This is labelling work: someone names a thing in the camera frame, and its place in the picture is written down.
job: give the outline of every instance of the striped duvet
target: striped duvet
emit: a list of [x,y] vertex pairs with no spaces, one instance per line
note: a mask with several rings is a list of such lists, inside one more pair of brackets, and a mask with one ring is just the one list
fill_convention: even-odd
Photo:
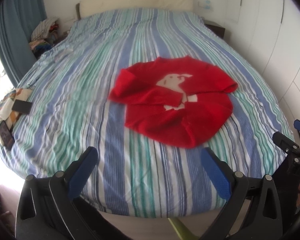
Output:
[[74,24],[66,40],[42,55],[20,83],[33,87],[33,107],[17,122],[7,166],[23,178],[65,170],[88,147],[99,164],[83,192],[104,212],[173,217],[224,204],[200,165],[202,147],[182,149],[124,127],[125,106],[107,100],[122,68],[158,56],[190,55],[227,72],[239,88],[233,114],[204,146],[233,170],[272,174],[285,158],[271,141],[291,137],[277,101],[260,75],[191,12],[112,10]]

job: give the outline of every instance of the nightstand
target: nightstand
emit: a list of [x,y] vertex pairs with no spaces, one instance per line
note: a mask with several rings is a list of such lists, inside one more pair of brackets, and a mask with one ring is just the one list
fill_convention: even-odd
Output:
[[220,38],[223,39],[223,37],[225,36],[225,28],[220,26],[219,24],[215,23],[215,22],[211,22],[208,20],[204,20],[202,19],[204,22],[204,25],[207,26],[210,30],[212,30],[217,36],[219,36]]
[[58,43],[60,43],[61,41],[63,41],[66,37],[68,37],[69,31],[64,32],[60,37],[58,37],[55,41],[54,41],[54,46],[56,46]]

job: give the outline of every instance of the red sweatshirt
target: red sweatshirt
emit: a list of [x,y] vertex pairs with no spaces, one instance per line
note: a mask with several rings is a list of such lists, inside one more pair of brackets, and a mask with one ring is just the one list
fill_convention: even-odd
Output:
[[109,99],[127,105],[125,126],[191,148],[209,140],[232,113],[238,84],[217,66],[189,56],[122,69]]

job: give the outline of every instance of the sweater sleeve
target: sweater sleeve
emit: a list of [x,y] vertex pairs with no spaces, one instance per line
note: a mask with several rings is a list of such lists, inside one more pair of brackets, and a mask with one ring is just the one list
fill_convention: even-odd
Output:
[[181,104],[182,94],[146,83],[128,69],[122,69],[110,92],[109,99],[128,105],[147,104],[177,107]]
[[231,93],[238,84],[222,69],[206,62],[196,64],[192,77],[180,84],[187,94],[224,92]]

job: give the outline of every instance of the dark wooden nightstand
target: dark wooden nightstand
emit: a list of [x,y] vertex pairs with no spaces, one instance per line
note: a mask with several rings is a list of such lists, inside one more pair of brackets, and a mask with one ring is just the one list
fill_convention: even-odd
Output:
[[204,22],[204,25],[207,26],[210,30],[212,30],[217,36],[223,39],[225,36],[225,28],[220,26],[219,24],[211,21],[207,21],[202,19]]

